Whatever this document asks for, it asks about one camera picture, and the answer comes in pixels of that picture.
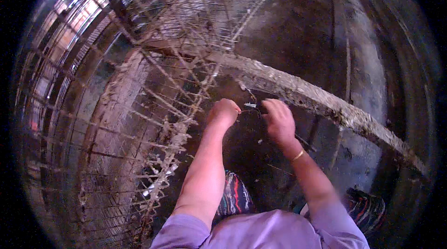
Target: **colorful striped clothing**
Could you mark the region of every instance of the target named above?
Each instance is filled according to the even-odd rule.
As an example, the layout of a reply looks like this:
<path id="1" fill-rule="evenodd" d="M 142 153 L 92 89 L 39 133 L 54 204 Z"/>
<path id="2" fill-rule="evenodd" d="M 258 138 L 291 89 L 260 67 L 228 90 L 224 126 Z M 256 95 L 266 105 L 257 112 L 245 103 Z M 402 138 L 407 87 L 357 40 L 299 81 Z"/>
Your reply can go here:
<path id="1" fill-rule="evenodd" d="M 255 209 L 249 191 L 235 173 L 226 170 L 223 196 L 213 225 L 231 215 L 252 213 L 255 213 Z"/>

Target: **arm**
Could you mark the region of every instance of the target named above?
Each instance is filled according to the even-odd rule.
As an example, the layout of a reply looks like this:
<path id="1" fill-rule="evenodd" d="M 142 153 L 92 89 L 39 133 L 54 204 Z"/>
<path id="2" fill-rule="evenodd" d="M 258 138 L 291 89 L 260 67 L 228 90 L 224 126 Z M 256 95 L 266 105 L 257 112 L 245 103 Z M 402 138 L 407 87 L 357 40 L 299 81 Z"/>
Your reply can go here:
<path id="1" fill-rule="evenodd" d="M 225 185 L 222 140 L 240 112 L 236 103 L 228 99 L 215 103 L 209 112 L 208 125 L 172 215 L 183 213 L 195 216 L 211 229 Z"/>
<path id="2" fill-rule="evenodd" d="M 268 133 L 282 149 L 303 189 L 312 225 L 329 248 L 369 248 L 365 236 L 342 206 L 332 183 L 295 138 L 295 121 L 286 104 L 267 99 Z"/>
<path id="3" fill-rule="evenodd" d="M 328 200 L 338 200 L 332 183 L 295 138 L 295 121 L 288 106 L 273 99 L 266 99 L 262 104 L 268 111 L 264 114 L 268 133 L 291 161 L 310 213 L 317 211 Z"/>

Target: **wire cage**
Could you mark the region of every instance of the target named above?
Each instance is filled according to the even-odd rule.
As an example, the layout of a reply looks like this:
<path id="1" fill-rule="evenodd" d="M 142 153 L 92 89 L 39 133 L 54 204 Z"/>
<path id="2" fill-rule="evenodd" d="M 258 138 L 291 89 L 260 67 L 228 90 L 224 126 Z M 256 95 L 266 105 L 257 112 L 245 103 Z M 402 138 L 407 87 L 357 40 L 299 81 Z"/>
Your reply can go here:
<path id="1" fill-rule="evenodd" d="M 370 114 L 236 54 L 265 2 L 41 0 L 12 81 L 14 146 L 30 205 L 58 247 L 140 248 L 150 239 L 188 129 L 228 71 L 241 89 L 281 96 L 429 173 L 416 156 L 425 148 Z"/>

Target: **bracelet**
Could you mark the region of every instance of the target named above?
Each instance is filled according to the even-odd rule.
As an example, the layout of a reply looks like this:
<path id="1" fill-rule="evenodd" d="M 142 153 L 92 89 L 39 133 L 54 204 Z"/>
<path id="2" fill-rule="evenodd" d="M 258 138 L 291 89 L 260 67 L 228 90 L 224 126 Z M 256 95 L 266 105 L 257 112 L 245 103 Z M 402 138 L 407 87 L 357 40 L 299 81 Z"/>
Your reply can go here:
<path id="1" fill-rule="evenodd" d="M 303 150 L 301 150 L 301 152 L 295 157 L 295 158 L 293 158 L 292 160 L 291 160 L 291 162 L 293 162 L 293 161 L 295 161 L 296 159 L 298 159 L 299 157 L 301 157 L 301 155 L 303 155 L 304 154 L 304 152 L 305 152 L 305 150 L 303 149 Z"/>

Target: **person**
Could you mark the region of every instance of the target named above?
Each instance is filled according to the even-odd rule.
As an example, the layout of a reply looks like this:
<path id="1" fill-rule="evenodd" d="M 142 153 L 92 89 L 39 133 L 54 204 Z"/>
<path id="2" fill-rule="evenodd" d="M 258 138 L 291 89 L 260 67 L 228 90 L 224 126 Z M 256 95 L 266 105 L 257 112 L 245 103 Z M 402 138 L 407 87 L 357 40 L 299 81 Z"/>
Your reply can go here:
<path id="1" fill-rule="evenodd" d="M 241 110 L 234 101 L 222 99 L 209 112 L 176 207 L 151 248 L 369 248 L 327 176 L 295 138 L 295 121 L 288 106 L 276 99 L 266 99 L 262 105 L 267 109 L 263 117 L 268 134 L 290 161 L 303 189 L 310 221 L 299 214 L 274 210 L 232 215 L 212 227 L 222 202 L 230 205 L 228 209 L 251 202 L 245 196 L 245 202 L 237 205 L 239 192 L 225 199 L 232 188 L 227 188 L 222 140 Z M 233 185 L 236 190 L 238 182 Z"/>

